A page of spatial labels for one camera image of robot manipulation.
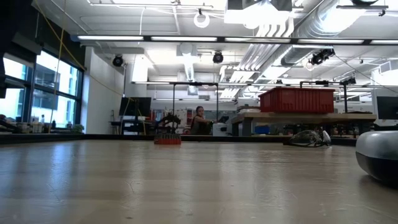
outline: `glass window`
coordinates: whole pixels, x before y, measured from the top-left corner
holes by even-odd
[[[10,60],[8,58],[3,58],[3,62],[4,62],[4,68],[6,70],[6,75],[19,78],[21,80],[26,80],[26,76],[29,69],[28,66]]]
[[[25,89],[7,89],[6,98],[0,99],[0,114],[16,119],[22,116]]]
[[[51,111],[54,106],[52,120],[56,122],[57,128],[66,128],[68,123],[73,124],[75,120],[76,102],[63,96],[55,96],[41,90],[34,90],[32,117],[51,123]]]
[[[77,68],[60,61],[57,73],[58,59],[43,51],[37,56],[36,63],[36,84],[76,96],[77,80],[80,75]]]

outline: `security camera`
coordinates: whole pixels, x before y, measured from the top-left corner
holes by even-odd
[[[221,52],[217,51],[214,53],[213,62],[214,63],[221,63],[224,60],[224,56]]]
[[[121,67],[123,62],[123,55],[116,55],[112,63],[115,67]]]

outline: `table surface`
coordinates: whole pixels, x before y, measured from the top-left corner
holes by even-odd
[[[375,114],[300,114],[300,113],[242,113],[231,120],[231,123],[241,123],[245,118],[263,123],[335,123],[343,121],[372,122],[377,116]]]
[[[398,222],[355,148],[68,141],[0,149],[0,223]]]

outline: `round robot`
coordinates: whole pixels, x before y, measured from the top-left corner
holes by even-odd
[[[371,131],[356,141],[356,159],[369,175],[398,183],[398,131]]]

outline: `window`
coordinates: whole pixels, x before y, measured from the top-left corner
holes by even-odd
[[[29,67],[8,58],[3,58],[6,75],[26,80]]]
[[[41,52],[36,59],[33,80],[33,63],[4,55],[7,81],[14,88],[8,88],[5,99],[0,99],[0,114],[23,122],[41,121],[43,115],[46,123],[55,121],[58,128],[66,128],[68,123],[75,121],[80,123],[80,118],[75,119],[75,115],[81,106],[77,89],[81,85],[82,73],[63,61],[58,65],[58,59],[46,52]]]
[[[17,119],[22,116],[24,89],[7,89],[6,98],[0,99],[0,114],[8,118]]]
[[[36,84],[76,96],[77,80],[80,76],[77,68],[60,61],[57,73],[58,59],[46,52],[38,55],[36,62]]]
[[[34,90],[32,117],[41,119],[42,115],[44,115],[44,122],[51,123],[55,121],[57,128],[66,128],[69,122],[73,124],[75,120],[75,103],[75,100],[63,96],[55,96],[54,100],[53,94]]]
[[[54,100],[54,108],[56,109],[56,106],[58,104],[58,96],[54,97],[53,93],[46,93],[41,90],[34,90],[33,92],[33,106],[35,107],[51,110],[53,108]]]

